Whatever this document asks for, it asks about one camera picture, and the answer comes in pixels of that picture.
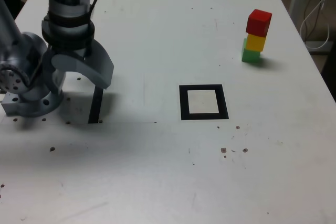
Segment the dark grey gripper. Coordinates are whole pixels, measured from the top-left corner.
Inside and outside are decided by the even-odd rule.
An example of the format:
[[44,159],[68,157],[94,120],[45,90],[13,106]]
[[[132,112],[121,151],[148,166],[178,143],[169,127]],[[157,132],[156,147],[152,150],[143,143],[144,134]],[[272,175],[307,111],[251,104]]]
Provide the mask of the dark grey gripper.
[[43,55],[43,76],[48,89],[62,93],[65,72],[77,72],[94,85],[107,89],[112,80],[114,65],[106,50],[93,40],[91,47],[78,50],[50,47]]

